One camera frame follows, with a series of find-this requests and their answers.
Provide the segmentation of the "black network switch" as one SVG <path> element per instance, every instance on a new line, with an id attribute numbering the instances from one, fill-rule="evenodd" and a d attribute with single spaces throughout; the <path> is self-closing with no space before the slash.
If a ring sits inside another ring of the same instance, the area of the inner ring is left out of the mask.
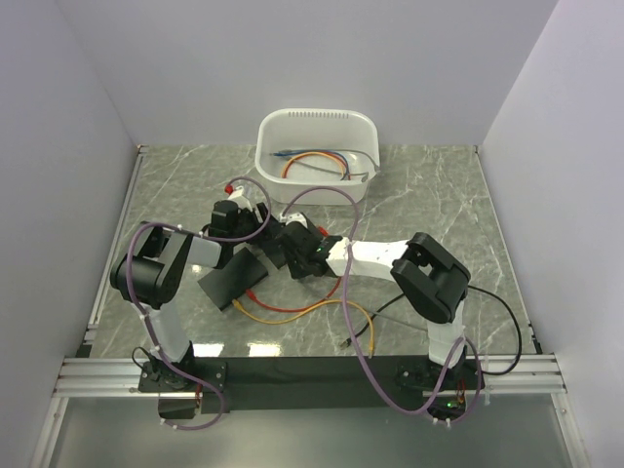
<path id="1" fill-rule="evenodd" d="M 213 305 L 224 311 L 267 276 L 263 263 L 250 250 L 242 248 L 222 269 L 215 269 L 200 279 L 198 285 Z"/>
<path id="2" fill-rule="evenodd" d="M 297 266 L 302 229 L 299 221 L 285 224 L 270 220 L 262 231 L 259 246 L 277 268 Z"/>

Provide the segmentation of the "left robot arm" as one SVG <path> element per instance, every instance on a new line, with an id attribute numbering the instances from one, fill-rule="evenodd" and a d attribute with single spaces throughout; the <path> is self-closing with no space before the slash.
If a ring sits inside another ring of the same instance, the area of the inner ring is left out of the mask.
<path id="1" fill-rule="evenodd" d="M 193 344 L 175 304 L 186 264 L 212 270 L 199 285 L 217 309 L 224 310 L 268 276 L 248 248 L 235 247 L 246 243 L 267 247 L 280 224 L 263 203 L 242 208 L 223 200 L 214 204 L 210 222 L 197 235 L 160 223 L 141 226 L 111 268 L 109 281 L 126 301 L 140 305 L 137 313 L 152 339 L 142 376 L 182 392 L 196 378 Z"/>

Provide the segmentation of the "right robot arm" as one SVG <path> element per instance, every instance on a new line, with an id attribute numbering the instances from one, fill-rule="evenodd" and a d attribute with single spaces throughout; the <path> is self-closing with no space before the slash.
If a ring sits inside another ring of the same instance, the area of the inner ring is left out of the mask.
<path id="1" fill-rule="evenodd" d="M 310 222 L 292 221 L 277 236 L 294 279 L 355 276 L 395 283 L 427 324 L 429 377 L 450 389 L 463 376 L 463 308 L 471 279 L 467 268 L 430 235 L 396 242 L 324 237 Z"/>

